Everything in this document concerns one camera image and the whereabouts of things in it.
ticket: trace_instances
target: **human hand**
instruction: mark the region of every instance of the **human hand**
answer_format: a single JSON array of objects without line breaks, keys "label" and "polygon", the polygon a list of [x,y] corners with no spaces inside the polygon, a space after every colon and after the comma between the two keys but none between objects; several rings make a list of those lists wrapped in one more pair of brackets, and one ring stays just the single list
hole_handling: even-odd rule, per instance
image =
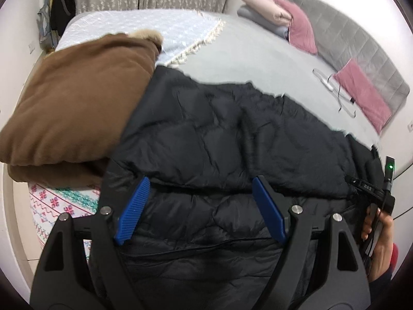
[{"label": "human hand", "polygon": [[[377,209],[377,215],[379,221],[383,224],[383,229],[377,244],[373,250],[372,262],[370,274],[368,276],[369,282],[373,282],[382,276],[390,267],[390,260],[393,253],[393,234],[394,234],[394,222],[391,215],[387,212]],[[364,219],[363,230],[361,232],[361,238],[366,240],[371,233],[373,220],[370,217],[370,207],[367,209],[367,216]]]}]

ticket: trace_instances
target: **light pink pillow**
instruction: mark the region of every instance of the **light pink pillow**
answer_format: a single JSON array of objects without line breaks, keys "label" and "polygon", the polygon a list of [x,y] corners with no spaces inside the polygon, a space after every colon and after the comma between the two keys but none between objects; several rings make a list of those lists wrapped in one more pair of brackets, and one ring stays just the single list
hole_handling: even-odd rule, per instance
[{"label": "light pink pillow", "polygon": [[277,6],[272,0],[243,0],[248,6],[256,12],[263,15],[268,21],[278,25],[288,27],[291,22],[290,13],[286,12],[280,6]]},{"label": "light pink pillow", "polygon": [[292,20],[288,32],[288,41],[290,44],[298,49],[317,54],[317,47],[315,46],[315,39],[313,27],[307,15],[296,4],[287,0],[273,0],[277,5],[288,11]]},{"label": "light pink pillow", "polygon": [[357,61],[351,58],[333,78],[356,100],[364,115],[378,134],[392,115],[379,92],[364,74]]}]

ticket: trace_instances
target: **wall outlet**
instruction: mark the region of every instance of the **wall outlet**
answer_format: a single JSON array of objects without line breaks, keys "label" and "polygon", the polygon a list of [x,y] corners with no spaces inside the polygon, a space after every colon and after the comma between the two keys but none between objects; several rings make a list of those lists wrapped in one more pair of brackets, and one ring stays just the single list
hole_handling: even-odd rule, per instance
[{"label": "wall outlet", "polygon": [[28,49],[29,49],[29,51],[30,51],[30,54],[32,54],[32,52],[34,51],[34,41],[31,42],[31,43],[28,45]]}]

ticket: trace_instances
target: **gray upholstered headboard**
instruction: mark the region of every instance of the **gray upholstered headboard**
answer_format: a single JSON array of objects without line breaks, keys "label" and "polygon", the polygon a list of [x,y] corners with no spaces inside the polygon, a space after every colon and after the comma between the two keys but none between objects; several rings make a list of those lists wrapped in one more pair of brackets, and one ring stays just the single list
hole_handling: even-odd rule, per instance
[{"label": "gray upholstered headboard", "polygon": [[320,0],[289,0],[308,16],[319,55],[337,71],[355,58],[394,114],[410,92],[380,45],[356,22]]}]

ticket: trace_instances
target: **floral patterned sheet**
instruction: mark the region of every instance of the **floral patterned sheet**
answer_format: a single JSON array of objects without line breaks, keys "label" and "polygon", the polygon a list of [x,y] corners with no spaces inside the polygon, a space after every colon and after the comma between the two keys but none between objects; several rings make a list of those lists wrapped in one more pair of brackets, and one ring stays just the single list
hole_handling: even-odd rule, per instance
[{"label": "floral patterned sheet", "polygon": [[[72,217],[94,214],[98,207],[99,187],[87,187],[79,190],[51,189],[39,184],[28,184],[30,206],[34,225],[42,248],[52,227],[63,212]],[[84,240],[86,257],[89,258],[90,240]]]}]

